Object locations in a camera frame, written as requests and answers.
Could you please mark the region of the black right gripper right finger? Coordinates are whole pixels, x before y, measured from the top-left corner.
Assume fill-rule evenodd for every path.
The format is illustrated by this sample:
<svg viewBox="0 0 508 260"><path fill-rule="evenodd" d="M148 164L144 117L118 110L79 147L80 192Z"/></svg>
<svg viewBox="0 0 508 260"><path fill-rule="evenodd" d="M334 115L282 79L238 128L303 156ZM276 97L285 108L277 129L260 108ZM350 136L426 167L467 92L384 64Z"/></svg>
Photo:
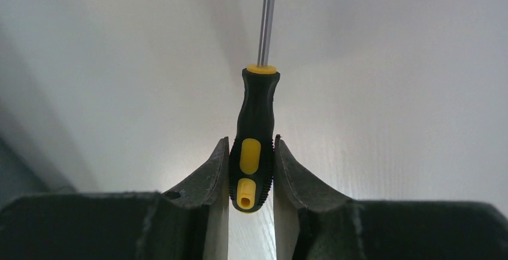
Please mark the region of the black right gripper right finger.
<svg viewBox="0 0 508 260"><path fill-rule="evenodd" d="M506 259L507 219L471 201L357 200L275 140L278 259Z"/></svg>

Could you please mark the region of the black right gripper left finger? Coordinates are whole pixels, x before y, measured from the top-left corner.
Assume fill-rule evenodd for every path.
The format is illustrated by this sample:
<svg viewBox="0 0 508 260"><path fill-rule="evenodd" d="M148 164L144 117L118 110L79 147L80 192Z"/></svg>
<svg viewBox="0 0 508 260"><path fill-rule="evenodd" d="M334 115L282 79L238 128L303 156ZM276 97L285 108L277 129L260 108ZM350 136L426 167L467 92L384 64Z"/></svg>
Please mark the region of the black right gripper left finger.
<svg viewBox="0 0 508 260"><path fill-rule="evenodd" d="M229 140L166 192L32 194L1 210L2 259L226 259Z"/></svg>

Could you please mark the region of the black yellow screwdriver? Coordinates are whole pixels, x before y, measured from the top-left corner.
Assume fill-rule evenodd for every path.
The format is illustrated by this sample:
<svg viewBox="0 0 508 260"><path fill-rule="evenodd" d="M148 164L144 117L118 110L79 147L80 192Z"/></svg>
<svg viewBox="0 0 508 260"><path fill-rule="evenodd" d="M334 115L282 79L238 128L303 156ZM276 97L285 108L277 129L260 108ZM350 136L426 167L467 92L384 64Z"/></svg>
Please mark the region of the black yellow screwdriver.
<svg viewBox="0 0 508 260"><path fill-rule="evenodd" d="M242 70L244 98L229 154L229 196L243 213L258 211L274 175L273 101L280 73L269 65L275 0L263 0L258 58Z"/></svg>

